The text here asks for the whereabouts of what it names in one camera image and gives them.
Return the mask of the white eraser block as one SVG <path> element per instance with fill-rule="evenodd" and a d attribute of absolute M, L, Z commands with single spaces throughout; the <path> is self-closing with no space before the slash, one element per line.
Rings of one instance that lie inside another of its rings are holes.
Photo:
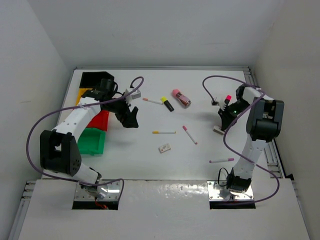
<path fill-rule="evenodd" d="M 158 150 L 159 152 L 162 154 L 162 153 L 165 153 L 167 151 L 170 151 L 172 149 L 171 145 L 169 143 L 166 143 L 164 145 L 161 145 Z"/>

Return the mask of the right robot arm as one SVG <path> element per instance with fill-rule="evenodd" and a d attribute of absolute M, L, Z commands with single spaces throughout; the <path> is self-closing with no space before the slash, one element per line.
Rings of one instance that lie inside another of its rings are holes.
<path fill-rule="evenodd" d="M 245 111 L 247 140 L 239 160 L 226 178 L 226 188 L 233 192 L 246 192 L 251 185 L 253 170 L 269 142 L 281 132 L 285 104 L 265 95 L 261 89 L 242 84 L 236 90 L 236 102 L 229 104 L 227 96 L 220 104 L 220 132 L 227 133 Z"/>

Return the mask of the white eraser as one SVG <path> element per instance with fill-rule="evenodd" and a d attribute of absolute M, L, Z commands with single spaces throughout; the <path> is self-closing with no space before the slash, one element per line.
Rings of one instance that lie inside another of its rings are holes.
<path fill-rule="evenodd" d="M 223 130 L 221 130 L 221 128 L 219 126 L 217 126 L 217 125 L 215 125 L 212 130 L 214 132 L 220 134 L 220 135 L 224 135 L 225 134 L 225 132 Z"/>

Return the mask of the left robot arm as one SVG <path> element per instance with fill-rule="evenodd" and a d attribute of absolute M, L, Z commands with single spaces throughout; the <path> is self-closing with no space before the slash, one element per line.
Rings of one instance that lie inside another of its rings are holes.
<path fill-rule="evenodd" d="M 101 174 L 82 162 L 78 140 L 101 111 L 114 113 L 124 128 L 138 128 L 138 108 L 130 108 L 133 99 L 140 98 L 138 88 L 127 89 L 116 98 L 118 85 L 114 78 L 103 78 L 86 90 L 75 109 L 52 130 L 40 135 L 40 165 L 43 169 L 63 174 L 79 182 L 81 188 L 95 199 L 107 196 L 107 184 L 101 185 Z"/>

